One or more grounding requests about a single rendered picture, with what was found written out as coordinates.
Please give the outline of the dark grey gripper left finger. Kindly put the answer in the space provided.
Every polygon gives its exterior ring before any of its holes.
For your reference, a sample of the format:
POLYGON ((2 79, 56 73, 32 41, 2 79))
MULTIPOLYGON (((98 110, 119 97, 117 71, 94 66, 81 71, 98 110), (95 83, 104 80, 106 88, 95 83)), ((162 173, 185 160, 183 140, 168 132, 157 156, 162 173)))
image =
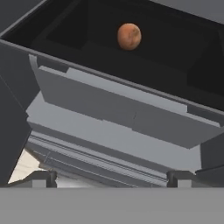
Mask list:
POLYGON ((56 188, 56 171, 34 171, 26 178, 8 184, 8 187, 56 188))

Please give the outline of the grey fridge door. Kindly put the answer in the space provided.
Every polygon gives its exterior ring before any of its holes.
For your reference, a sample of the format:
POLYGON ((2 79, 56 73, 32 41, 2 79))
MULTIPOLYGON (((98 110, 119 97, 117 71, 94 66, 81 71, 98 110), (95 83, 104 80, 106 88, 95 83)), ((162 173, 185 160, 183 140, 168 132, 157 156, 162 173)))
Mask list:
POLYGON ((43 166, 106 186, 166 186, 173 172, 224 186, 224 113, 94 73, 29 57, 40 91, 27 147, 43 166))

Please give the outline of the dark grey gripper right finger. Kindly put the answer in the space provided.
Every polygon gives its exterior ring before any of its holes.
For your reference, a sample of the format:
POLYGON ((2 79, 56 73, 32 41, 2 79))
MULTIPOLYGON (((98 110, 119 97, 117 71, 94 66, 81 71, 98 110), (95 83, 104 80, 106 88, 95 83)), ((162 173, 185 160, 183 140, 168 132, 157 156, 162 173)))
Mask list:
POLYGON ((166 173, 168 187, 174 188, 196 188, 209 187, 205 181, 199 180, 193 173, 189 171, 168 171, 166 173))

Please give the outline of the reddish brown onion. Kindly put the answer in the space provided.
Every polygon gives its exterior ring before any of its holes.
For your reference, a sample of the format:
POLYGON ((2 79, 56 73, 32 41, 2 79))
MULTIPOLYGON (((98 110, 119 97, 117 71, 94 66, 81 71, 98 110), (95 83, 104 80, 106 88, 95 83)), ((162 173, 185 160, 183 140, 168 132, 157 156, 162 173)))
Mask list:
POLYGON ((124 50, 136 49, 142 40, 141 30, 136 24, 123 24, 117 31, 117 41, 119 46, 124 50))

